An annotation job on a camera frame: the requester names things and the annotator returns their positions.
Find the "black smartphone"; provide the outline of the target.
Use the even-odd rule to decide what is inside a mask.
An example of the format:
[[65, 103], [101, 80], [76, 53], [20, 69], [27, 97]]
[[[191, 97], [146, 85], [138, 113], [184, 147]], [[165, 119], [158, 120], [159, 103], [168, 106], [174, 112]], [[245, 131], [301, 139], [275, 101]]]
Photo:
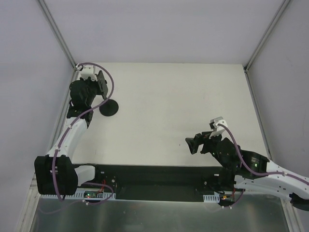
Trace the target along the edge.
[[107, 81], [105, 80], [103, 71], [98, 72], [97, 81], [98, 81], [97, 94], [100, 95], [105, 100], [107, 99], [108, 86], [107, 86]]

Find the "black phone stand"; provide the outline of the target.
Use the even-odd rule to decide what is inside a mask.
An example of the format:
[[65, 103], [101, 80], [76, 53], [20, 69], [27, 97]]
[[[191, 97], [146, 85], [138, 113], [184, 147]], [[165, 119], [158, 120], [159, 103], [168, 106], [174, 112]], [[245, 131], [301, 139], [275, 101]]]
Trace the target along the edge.
[[119, 104], [113, 99], [108, 99], [106, 103], [99, 107], [99, 112], [106, 117], [115, 115], [119, 110]]

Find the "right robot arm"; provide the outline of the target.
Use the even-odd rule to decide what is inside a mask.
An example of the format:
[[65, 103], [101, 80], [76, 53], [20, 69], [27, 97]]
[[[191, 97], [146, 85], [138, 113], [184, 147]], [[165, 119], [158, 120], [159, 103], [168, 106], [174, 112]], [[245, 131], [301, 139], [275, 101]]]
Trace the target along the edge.
[[186, 138], [191, 154], [202, 146], [201, 154], [211, 154], [221, 170], [207, 184], [214, 190], [253, 190], [285, 199], [297, 209], [309, 209], [309, 179], [290, 172], [265, 156], [242, 150], [235, 139], [212, 136], [211, 132]]

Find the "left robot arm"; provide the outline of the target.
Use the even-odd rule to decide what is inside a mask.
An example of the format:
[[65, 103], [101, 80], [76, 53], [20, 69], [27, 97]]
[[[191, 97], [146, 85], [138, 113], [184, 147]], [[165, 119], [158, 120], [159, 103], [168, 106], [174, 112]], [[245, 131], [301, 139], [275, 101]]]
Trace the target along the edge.
[[91, 188], [101, 185], [102, 176], [92, 165], [74, 167], [71, 162], [81, 136], [92, 120], [92, 102], [97, 95], [106, 98], [107, 82], [80, 78], [70, 84], [70, 102], [65, 127], [47, 155], [34, 161], [38, 191], [41, 195], [73, 195], [85, 182]]

